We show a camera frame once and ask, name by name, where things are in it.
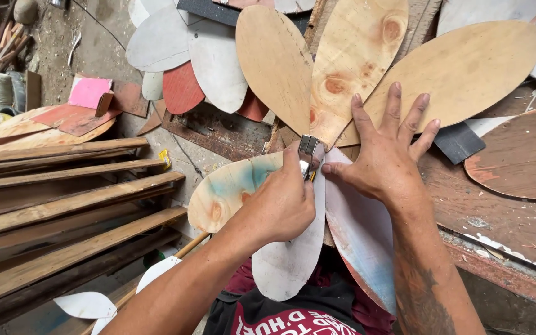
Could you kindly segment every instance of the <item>concrete floor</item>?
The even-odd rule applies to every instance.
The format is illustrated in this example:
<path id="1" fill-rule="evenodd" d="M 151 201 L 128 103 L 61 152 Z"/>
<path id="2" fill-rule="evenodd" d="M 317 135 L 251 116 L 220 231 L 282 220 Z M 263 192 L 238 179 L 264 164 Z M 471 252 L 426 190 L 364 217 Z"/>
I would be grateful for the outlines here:
<path id="1" fill-rule="evenodd" d="M 78 6 L 72 3 L 70 11 L 64 13 L 47 6 L 48 1 L 39 0 L 39 2 L 42 22 L 32 31 L 36 47 L 31 66 L 33 69 L 38 67 L 38 72 L 43 76 L 43 105 L 67 101 L 75 72 L 141 83 L 141 74 L 128 65 L 122 47 Z M 127 0 L 88 0 L 85 7 L 124 47 L 127 45 L 129 37 L 135 30 L 127 13 Z M 74 34 L 81 30 L 82 42 L 74 54 L 72 66 L 68 67 L 67 54 L 71 49 L 72 27 Z M 135 136 L 145 121 L 144 118 L 124 113 L 115 131 L 121 136 Z M 182 204 L 188 203 L 192 192 L 201 181 L 183 151 L 203 171 L 204 176 L 230 163 L 226 158 L 198 147 L 190 141 L 178 136 L 173 138 L 168 131 L 160 127 L 146 134 L 146 138 L 151 144 L 151 149 L 142 152 L 143 156 L 155 157 L 161 150 L 167 149 L 173 169 L 187 176 L 183 187 L 172 195 L 176 202 Z M 176 227 L 190 237 L 199 234 L 186 221 Z M 143 270 L 141 262 L 136 261 L 114 277 L 98 278 L 80 287 L 77 292 L 96 290 L 108 293 Z M 519 334 L 536 335 L 536 304 L 462 270 L 460 274 L 483 323 L 495 328 L 520 331 Z M 46 334 L 48 329 L 60 321 L 63 322 L 65 317 L 59 308 L 50 302 L 0 327 L 0 334 Z M 198 327 L 197 333 L 201 334 L 203 325 L 204 321 Z"/>

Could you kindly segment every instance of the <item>t-shirt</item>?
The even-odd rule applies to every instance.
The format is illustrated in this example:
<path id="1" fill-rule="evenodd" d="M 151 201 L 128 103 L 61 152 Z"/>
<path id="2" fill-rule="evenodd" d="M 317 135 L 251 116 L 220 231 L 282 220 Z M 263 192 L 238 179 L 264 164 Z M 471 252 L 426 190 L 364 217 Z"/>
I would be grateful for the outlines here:
<path id="1" fill-rule="evenodd" d="M 330 286 L 305 285 L 287 301 L 272 301 L 254 288 L 221 292 L 212 304 L 204 335 L 365 335 L 353 321 L 353 287 L 333 275 Z"/>

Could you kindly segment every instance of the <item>tattoo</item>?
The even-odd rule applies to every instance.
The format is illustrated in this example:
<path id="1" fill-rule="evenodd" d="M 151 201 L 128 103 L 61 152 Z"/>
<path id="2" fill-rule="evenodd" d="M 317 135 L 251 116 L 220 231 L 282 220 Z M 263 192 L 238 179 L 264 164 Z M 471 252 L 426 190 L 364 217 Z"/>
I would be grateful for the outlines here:
<path id="1" fill-rule="evenodd" d="M 456 335 L 452 317 L 432 291 L 438 282 L 431 269 L 420 267 L 408 244 L 399 239 L 394 234 L 394 285 L 401 328 L 407 335 Z"/>

